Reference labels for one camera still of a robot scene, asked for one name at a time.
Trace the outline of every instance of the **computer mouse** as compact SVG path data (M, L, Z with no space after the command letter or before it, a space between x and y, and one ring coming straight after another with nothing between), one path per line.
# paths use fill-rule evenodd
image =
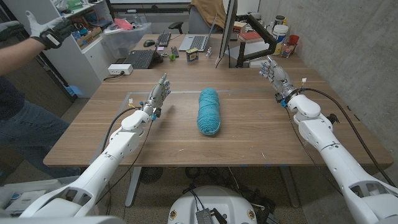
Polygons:
M154 40L147 40L144 42L144 47L149 47L155 44Z

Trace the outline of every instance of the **white plastic bin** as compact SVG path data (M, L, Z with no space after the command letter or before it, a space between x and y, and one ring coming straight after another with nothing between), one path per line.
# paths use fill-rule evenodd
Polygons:
M115 58L126 58L145 34L152 34L151 23L134 30L122 30L112 34L101 34Z

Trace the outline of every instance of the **blue jeans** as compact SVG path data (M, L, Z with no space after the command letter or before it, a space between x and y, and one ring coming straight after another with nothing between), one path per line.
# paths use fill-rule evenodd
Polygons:
M0 120L0 146L15 146L24 159L53 178L79 175L78 167L48 167L43 159L69 124L25 100L24 107L8 120Z

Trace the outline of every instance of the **cup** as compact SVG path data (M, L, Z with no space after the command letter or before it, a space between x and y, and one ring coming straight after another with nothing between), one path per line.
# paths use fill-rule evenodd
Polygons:
M282 44L282 50L280 52L280 56L284 57L284 58L288 58L290 56L290 54L292 54L292 52L296 48L296 45L297 44L291 43L291 42L283 43Z
M290 35L289 36L289 42L290 43L294 43L294 44L296 44L296 46L297 46L297 42L299 41L299 36L297 36L297 35Z

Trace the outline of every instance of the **wooden desk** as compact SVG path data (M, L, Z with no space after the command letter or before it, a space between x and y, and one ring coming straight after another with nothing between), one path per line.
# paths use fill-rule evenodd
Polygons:
M148 39L158 35L145 35L136 49ZM164 52L181 44L184 35L171 40ZM185 52L171 62L168 58L150 70L134 70L115 80L105 81L72 122L70 127L52 148L44 163L48 166L87 166L101 144L113 118L117 115L126 94L133 92L134 104L145 101L147 93L163 73L171 82L171 91L162 107L162 116L152 125L146 145L136 166L312 166L289 123L285 109L274 99L271 84L258 75L257 68L228 68L228 56L215 69L221 43L221 34L212 35L210 46L213 55L187 62ZM307 77L306 87L315 88L344 104L319 74L307 68L297 57L274 57L289 74L296 87ZM216 136L202 135L196 124L199 92L204 88L224 90L219 93L221 128ZM334 133L341 143L361 164L372 164L339 109L328 99L313 92L305 92L317 102L322 113L337 115ZM347 111L380 164L393 162L389 153L377 139ZM123 116L114 125L120 127ZM309 144L308 150L315 161L323 164L319 153ZM138 150L125 158L122 165L129 165Z

